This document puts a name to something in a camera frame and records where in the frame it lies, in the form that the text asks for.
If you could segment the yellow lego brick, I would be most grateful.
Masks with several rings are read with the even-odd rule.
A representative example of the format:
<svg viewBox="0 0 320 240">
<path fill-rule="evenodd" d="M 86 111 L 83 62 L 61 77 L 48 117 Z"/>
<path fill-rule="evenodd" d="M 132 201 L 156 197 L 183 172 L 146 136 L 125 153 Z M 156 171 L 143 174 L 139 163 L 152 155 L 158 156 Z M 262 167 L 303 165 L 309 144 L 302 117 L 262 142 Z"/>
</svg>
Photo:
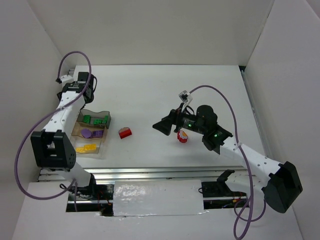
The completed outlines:
<svg viewBox="0 0 320 240">
<path fill-rule="evenodd" d="M 87 150 L 87 152 L 94 152 L 97 149 L 96 144 L 86 144 L 83 147 Z"/>
</svg>

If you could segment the green sloped lego brick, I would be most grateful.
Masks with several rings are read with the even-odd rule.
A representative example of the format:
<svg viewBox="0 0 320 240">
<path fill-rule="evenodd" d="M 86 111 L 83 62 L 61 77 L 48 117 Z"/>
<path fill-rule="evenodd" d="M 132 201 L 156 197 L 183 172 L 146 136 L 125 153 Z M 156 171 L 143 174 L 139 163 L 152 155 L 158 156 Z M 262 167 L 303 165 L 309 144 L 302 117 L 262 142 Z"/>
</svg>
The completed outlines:
<svg viewBox="0 0 320 240">
<path fill-rule="evenodd" d="M 86 124 L 90 124 L 91 116 L 90 115 L 84 115 L 83 116 L 83 122 L 86 123 Z"/>
</svg>

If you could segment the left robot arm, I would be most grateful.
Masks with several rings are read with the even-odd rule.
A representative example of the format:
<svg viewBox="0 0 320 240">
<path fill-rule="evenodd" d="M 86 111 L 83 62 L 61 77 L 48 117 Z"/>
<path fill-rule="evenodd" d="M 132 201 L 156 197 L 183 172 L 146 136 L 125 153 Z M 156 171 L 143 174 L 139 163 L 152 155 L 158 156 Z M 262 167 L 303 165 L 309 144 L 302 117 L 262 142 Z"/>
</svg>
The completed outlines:
<svg viewBox="0 0 320 240">
<path fill-rule="evenodd" d="M 94 78 L 89 72 L 79 72 L 77 80 L 63 76 L 57 112 L 42 130 L 33 131 L 30 136 L 36 165 L 69 182 L 75 180 L 69 191 L 90 198 L 97 195 L 97 183 L 93 174 L 77 163 L 71 135 L 81 110 L 94 99 Z"/>
</svg>

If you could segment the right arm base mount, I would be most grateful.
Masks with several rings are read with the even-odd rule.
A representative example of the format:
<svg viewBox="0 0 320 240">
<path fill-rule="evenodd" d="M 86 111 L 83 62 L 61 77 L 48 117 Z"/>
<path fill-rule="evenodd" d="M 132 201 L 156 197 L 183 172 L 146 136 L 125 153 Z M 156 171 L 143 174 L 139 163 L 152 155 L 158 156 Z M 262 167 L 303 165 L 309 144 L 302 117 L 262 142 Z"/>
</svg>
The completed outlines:
<svg viewBox="0 0 320 240">
<path fill-rule="evenodd" d="M 198 192 L 203 197 L 203 208 L 211 209 L 231 209 L 236 203 L 238 208 L 242 207 L 247 200 L 244 192 L 231 190 L 226 182 L 230 176 L 235 176 L 234 170 L 225 170 L 215 181 L 203 181 Z"/>
</svg>

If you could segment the small green lego brick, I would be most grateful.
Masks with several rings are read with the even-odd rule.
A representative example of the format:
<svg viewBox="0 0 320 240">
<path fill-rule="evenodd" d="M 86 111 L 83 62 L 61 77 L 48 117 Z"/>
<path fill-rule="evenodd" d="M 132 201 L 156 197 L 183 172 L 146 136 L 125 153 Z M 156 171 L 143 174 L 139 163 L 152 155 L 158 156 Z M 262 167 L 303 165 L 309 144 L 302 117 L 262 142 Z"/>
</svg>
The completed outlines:
<svg viewBox="0 0 320 240">
<path fill-rule="evenodd" d="M 108 116 L 108 115 L 105 115 L 102 123 L 103 123 L 104 125 L 106 125 L 106 124 L 108 123 L 108 120 L 109 120 L 109 116 Z"/>
</svg>

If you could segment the red flower print block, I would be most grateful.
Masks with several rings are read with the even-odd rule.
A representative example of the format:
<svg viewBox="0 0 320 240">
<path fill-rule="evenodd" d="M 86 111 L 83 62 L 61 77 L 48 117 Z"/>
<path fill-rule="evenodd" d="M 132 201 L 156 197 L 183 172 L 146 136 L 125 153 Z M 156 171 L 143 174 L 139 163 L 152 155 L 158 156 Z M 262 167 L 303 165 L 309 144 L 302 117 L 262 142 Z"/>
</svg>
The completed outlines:
<svg viewBox="0 0 320 240">
<path fill-rule="evenodd" d="M 177 139 L 180 143 L 184 144 L 188 141 L 188 135 L 183 130 L 179 130 L 177 132 Z"/>
</svg>

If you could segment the long yellow lego plate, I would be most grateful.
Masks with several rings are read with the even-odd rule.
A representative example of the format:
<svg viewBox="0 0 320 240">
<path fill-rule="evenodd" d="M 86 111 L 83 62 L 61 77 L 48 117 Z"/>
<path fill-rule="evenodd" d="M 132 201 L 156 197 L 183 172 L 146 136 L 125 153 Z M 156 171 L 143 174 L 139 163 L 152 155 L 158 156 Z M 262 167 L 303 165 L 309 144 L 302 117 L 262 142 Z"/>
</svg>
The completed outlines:
<svg viewBox="0 0 320 240">
<path fill-rule="evenodd" d="M 77 153 L 81 153 L 81 154 L 84 154 L 84 153 L 87 152 L 87 150 L 86 150 L 84 147 L 77 147 L 77 148 L 75 149 L 75 151 L 76 151 Z"/>
</svg>

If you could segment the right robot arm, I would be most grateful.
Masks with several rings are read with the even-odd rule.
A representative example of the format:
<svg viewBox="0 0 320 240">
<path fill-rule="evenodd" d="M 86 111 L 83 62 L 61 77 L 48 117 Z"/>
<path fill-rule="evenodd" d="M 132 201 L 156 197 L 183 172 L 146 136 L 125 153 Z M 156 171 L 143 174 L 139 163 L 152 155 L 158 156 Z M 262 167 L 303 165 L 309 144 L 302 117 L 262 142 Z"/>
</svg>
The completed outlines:
<svg viewBox="0 0 320 240">
<path fill-rule="evenodd" d="M 258 177 L 266 203 L 278 213 L 284 214 L 303 191 L 297 168 L 292 163 L 280 163 L 236 143 L 235 136 L 218 124 L 218 116 L 209 105 L 199 106 L 195 114 L 180 107 L 172 109 L 152 127 L 166 136 L 181 129 L 201 134 L 202 143 L 209 151 L 238 162 Z"/>
</svg>

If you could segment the green two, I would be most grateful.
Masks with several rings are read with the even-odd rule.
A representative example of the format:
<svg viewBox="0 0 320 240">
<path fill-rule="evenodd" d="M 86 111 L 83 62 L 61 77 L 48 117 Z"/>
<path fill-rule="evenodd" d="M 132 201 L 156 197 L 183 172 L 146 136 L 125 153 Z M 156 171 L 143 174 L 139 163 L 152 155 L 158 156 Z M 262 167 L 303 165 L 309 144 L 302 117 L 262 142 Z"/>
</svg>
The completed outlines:
<svg viewBox="0 0 320 240">
<path fill-rule="evenodd" d="M 94 125 L 100 125 L 100 124 L 103 124 L 103 123 L 104 123 L 104 121 L 102 119 L 94 119 L 93 120 L 93 124 Z"/>
</svg>

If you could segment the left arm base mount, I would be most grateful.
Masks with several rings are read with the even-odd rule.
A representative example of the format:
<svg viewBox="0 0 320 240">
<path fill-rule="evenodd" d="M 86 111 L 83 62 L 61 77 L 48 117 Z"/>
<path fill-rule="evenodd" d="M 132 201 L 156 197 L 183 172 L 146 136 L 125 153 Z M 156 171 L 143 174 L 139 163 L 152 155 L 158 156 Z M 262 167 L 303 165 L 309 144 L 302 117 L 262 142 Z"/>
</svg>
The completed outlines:
<svg viewBox="0 0 320 240">
<path fill-rule="evenodd" d="M 97 184 L 87 187 L 72 186 L 68 192 L 67 213 L 98 213 L 103 217 L 114 216 L 114 184 Z"/>
</svg>

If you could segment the purple lego brick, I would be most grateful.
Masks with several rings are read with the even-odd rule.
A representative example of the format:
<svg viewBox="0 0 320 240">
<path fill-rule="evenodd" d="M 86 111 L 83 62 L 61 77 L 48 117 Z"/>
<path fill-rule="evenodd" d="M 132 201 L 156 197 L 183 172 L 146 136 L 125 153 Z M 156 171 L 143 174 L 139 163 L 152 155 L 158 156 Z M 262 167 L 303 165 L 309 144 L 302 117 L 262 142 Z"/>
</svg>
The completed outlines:
<svg viewBox="0 0 320 240">
<path fill-rule="evenodd" d="M 104 130 L 94 130 L 91 132 L 92 138 L 102 138 L 104 135 Z"/>
</svg>

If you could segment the purple rounded lego block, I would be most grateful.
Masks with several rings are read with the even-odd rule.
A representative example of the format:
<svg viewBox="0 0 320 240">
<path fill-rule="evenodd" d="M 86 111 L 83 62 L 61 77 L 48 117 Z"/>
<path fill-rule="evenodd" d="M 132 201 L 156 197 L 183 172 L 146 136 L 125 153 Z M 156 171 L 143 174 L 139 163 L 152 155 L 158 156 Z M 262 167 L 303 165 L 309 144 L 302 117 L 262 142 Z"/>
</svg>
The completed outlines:
<svg viewBox="0 0 320 240">
<path fill-rule="evenodd" d="M 85 139 L 90 139 L 92 138 L 92 132 L 87 129 L 87 128 L 83 128 L 81 131 L 80 131 L 81 135 L 83 138 Z"/>
</svg>

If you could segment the red brick with cupcake print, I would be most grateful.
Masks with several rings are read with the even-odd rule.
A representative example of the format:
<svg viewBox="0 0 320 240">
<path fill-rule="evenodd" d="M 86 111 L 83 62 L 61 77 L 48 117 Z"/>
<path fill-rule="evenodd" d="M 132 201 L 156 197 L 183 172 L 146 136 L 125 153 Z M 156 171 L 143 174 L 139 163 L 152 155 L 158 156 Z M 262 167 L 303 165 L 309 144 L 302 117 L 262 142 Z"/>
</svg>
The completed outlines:
<svg viewBox="0 0 320 240">
<path fill-rule="evenodd" d="M 131 136 L 132 135 L 132 131 L 129 127 L 123 127 L 121 128 L 119 131 L 118 131 L 118 134 L 119 134 L 119 137 L 121 139 L 124 139 L 128 136 Z"/>
</svg>

